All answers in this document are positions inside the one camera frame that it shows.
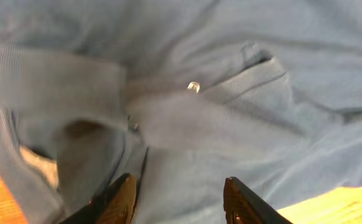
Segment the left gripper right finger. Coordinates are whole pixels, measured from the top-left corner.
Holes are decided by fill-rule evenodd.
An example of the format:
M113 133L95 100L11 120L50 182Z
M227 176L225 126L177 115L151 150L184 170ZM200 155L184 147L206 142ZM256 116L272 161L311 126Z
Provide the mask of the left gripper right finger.
M226 179L223 201L227 224L292 224L236 177Z

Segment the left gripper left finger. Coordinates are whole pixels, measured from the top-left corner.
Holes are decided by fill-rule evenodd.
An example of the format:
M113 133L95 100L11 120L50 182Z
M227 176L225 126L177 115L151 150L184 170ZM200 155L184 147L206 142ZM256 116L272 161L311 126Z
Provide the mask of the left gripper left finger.
M61 224L131 224L136 196L137 180L130 174L123 174Z

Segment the dark blue t-shirt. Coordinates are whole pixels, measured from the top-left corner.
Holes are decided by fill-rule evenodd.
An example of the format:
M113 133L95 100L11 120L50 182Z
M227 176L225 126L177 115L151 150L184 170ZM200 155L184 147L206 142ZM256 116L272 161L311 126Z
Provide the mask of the dark blue t-shirt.
M362 186L362 1L0 1L0 176L58 223L123 174L135 223Z

